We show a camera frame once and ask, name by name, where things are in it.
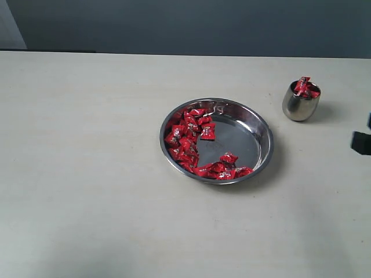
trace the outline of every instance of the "gray wall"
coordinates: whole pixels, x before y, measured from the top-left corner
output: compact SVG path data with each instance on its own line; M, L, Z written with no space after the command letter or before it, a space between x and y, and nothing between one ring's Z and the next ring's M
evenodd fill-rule
M30 49L371 57L370 0L8 0Z

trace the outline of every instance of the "metal cup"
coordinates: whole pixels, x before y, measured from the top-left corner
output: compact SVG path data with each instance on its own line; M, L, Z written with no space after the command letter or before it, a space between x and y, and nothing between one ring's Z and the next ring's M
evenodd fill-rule
M317 108L319 97L316 98L304 98L301 96L296 96L294 89L297 81L291 83L288 88L288 91L285 94L282 102L283 113L290 119L297 122L307 120L311 115L313 115L315 109ZM321 90L319 87L312 83L312 86L317 88L319 92Z

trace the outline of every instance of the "table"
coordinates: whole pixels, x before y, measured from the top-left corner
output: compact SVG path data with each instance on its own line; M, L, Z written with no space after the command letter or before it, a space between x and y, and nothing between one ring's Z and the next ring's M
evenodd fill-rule
M369 277L370 60L0 52L0 277ZM322 89L306 123L289 83ZM199 97L257 111L275 151L251 180L177 172L165 116Z

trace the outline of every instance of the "metal plate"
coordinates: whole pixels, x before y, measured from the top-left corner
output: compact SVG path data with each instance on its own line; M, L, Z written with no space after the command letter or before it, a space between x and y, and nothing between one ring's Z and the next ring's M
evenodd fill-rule
M194 108L206 108L216 123L215 141L198 139L198 166L219 161L221 155L232 152L239 157L237 167L248 166L254 172L234 180L212 180L188 172L172 159L164 138L183 112ZM273 135L263 118L249 107L223 98L201 98L182 104L166 117L160 130L160 145L168 161L183 174L209 184L233 184L251 178L266 167L273 153Z

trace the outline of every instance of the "stainless steel plate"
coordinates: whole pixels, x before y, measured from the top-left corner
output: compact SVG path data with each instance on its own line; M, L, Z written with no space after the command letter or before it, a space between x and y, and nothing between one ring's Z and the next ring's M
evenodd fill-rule
M232 152L239 157L237 167L248 166L254 172L234 180L211 180L188 172L172 159L164 138L179 116L194 108L206 108L216 123L215 141L197 141L198 166L219 161L221 155ZM263 118L249 107L223 98L201 98L182 104L166 117L160 130L160 145L168 161L183 174L208 184L233 184L251 178L266 167L273 153L273 135Z

